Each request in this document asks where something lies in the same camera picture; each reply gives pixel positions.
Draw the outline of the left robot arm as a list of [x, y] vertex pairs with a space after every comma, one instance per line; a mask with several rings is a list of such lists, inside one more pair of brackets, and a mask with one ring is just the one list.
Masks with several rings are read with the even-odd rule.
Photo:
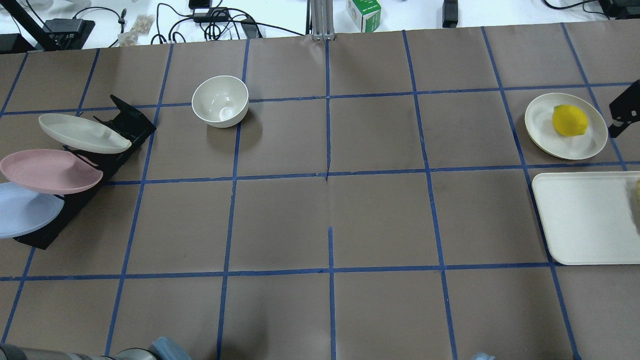
[[35, 348], [2, 342], [2, 360], [193, 360], [194, 358], [172, 338], [161, 336], [147, 347], [126, 347], [120, 351], [86, 352]]

